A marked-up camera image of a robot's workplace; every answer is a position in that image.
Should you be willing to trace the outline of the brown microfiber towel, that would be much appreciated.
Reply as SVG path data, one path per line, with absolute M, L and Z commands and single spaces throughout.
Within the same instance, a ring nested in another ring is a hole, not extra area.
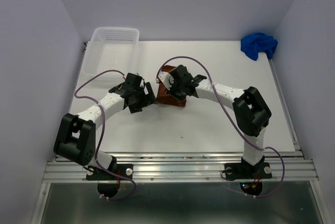
M 164 74 L 164 73 L 170 74 L 170 72 L 175 68 L 176 68 L 175 66 L 171 66 L 171 65 L 163 66 L 161 70 L 158 72 L 158 77 L 160 77 L 161 74 Z M 157 92 L 157 102 L 159 104 L 182 107 L 182 108 L 186 106 L 186 101 L 187 101 L 186 98 L 183 99 L 182 101 L 179 101 L 177 98 L 167 93 L 166 87 L 160 81 L 159 78 L 157 78 L 157 82 L 159 84 L 159 88 Z

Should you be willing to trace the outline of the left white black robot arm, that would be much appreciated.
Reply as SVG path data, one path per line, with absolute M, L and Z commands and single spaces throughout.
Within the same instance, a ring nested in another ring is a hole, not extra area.
M 155 104 L 152 86 L 143 77 L 128 73 L 121 84 L 93 102 L 93 106 L 78 114 L 67 113 L 62 117 L 53 151 L 76 164 L 98 169 L 105 179 L 124 179 L 116 171 L 116 158 L 100 150 L 102 140 L 96 138 L 96 132 L 98 129 L 104 131 L 106 121 L 124 109 L 133 114 Z

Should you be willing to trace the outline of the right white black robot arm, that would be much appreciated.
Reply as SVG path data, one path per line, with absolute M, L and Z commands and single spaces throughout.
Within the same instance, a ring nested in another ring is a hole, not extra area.
M 192 76 L 185 66 L 160 71 L 158 80 L 165 92 L 180 102 L 189 96 L 217 102 L 223 110 L 231 109 L 234 117 L 228 119 L 244 140 L 239 163 L 225 165 L 221 176 L 228 180 L 271 178 L 264 171 L 264 135 L 272 113 L 257 88 L 233 88 L 215 84 L 211 77 Z

